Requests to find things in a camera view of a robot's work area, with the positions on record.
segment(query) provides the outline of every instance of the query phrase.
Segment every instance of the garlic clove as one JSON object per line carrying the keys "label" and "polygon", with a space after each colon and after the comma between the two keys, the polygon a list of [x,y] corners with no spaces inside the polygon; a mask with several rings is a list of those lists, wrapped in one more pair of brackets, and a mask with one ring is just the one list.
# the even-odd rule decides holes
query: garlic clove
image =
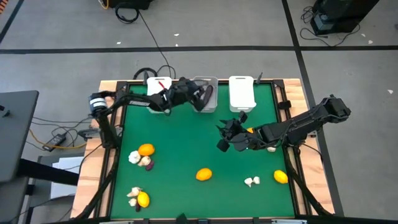
{"label": "garlic clove", "polygon": [[141,161],[139,161],[138,165],[139,166],[148,166],[150,164],[150,157],[149,156],[144,156]]}
{"label": "garlic clove", "polygon": [[246,178],[245,180],[244,180],[244,183],[247,185],[247,186],[249,186],[249,187],[251,187],[251,183],[253,183],[253,179],[252,178]]}
{"label": "garlic clove", "polygon": [[268,150],[269,152],[275,152],[275,151],[276,151],[276,148],[275,148],[275,147],[268,147],[267,150]]}
{"label": "garlic clove", "polygon": [[129,155],[129,162],[131,162],[132,164],[136,164],[137,162],[139,162],[140,159],[141,156],[138,151],[132,151]]}
{"label": "garlic clove", "polygon": [[139,187],[133,187],[133,188],[131,189],[131,192],[130,192],[129,194],[127,194],[127,197],[135,197],[135,196],[137,196],[137,195],[139,194],[139,192],[140,192],[141,190],[142,190],[142,189],[139,188]]}
{"label": "garlic clove", "polygon": [[254,177],[253,178],[253,183],[260,184],[260,177]]}
{"label": "garlic clove", "polygon": [[132,207],[136,206],[136,204],[137,204],[137,199],[135,199],[135,198],[130,199],[129,204],[130,204],[130,206],[132,206]]}

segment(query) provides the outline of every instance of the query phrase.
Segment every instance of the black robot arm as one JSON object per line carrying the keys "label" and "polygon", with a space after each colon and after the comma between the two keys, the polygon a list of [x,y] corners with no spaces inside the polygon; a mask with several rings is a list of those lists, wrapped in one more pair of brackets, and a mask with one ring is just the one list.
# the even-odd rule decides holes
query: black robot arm
{"label": "black robot arm", "polygon": [[225,127],[217,126],[222,137],[217,147],[225,152],[229,143],[234,144],[238,151],[265,149],[281,144],[296,146],[312,131],[319,130],[326,123],[343,122],[350,114],[351,110],[344,102],[331,95],[294,118],[281,123],[264,124],[248,131],[241,126],[248,118],[247,114],[241,111],[239,119],[221,120]]}
{"label": "black robot arm", "polygon": [[[197,85],[195,81],[182,77],[176,84],[171,85],[169,89],[164,88],[159,93],[150,96],[121,90],[117,93],[112,91],[93,93],[89,97],[90,111],[92,117],[97,120],[99,124],[103,146],[115,148],[119,146],[119,138],[116,135],[116,129],[109,123],[108,115],[116,111],[120,106],[144,106],[154,111],[163,111],[165,114],[170,114],[170,109],[174,106],[189,102],[197,111],[201,111],[208,103],[212,92],[212,86],[208,86],[205,91],[203,87]],[[107,106],[106,97],[115,98],[115,102],[112,106]]]}

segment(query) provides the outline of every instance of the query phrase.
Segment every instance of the white container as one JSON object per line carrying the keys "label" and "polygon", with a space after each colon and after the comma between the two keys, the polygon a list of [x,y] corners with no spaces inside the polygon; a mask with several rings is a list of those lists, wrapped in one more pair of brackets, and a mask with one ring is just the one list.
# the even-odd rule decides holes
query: white container
{"label": "white container", "polygon": [[[149,77],[147,79],[147,95],[151,96],[153,94],[159,93],[160,91],[163,90],[162,85],[159,83],[161,82],[164,86],[164,88],[169,89],[170,86],[172,85],[172,79],[170,77]],[[161,111],[154,111],[150,108],[148,108],[149,112],[151,113],[164,113]]]}
{"label": "white container", "polygon": [[250,112],[256,107],[253,77],[232,76],[229,78],[229,109],[238,113]]}
{"label": "white container", "polygon": [[217,108],[217,99],[218,99],[218,79],[216,77],[194,77],[193,80],[204,80],[207,81],[209,85],[213,86],[213,92],[210,96],[209,102],[206,104],[204,109],[201,112],[198,112],[195,108],[195,112],[198,113],[214,113]]}

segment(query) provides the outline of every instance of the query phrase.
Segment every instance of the black speaker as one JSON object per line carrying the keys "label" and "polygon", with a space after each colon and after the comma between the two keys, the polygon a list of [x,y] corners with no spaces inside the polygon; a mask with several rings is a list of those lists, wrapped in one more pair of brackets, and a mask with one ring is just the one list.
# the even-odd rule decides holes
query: black speaker
{"label": "black speaker", "polygon": [[317,0],[311,26],[316,35],[352,32],[379,0]]}

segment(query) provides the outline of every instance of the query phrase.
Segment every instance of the yellow lemon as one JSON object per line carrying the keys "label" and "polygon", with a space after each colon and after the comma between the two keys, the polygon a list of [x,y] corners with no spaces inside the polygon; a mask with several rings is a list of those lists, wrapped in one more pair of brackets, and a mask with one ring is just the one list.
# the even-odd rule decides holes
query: yellow lemon
{"label": "yellow lemon", "polygon": [[142,156],[150,156],[155,153],[155,147],[152,144],[143,144],[139,147],[138,153]]}
{"label": "yellow lemon", "polygon": [[197,172],[197,179],[200,181],[205,181],[210,179],[211,175],[213,175],[213,173],[209,168],[203,168]]}
{"label": "yellow lemon", "polygon": [[139,192],[138,197],[137,197],[137,202],[141,207],[148,207],[149,205],[149,196],[145,192]]}
{"label": "yellow lemon", "polygon": [[287,184],[287,175],[281,170],[276,170],[274,172],[274,178],[281,184]]}

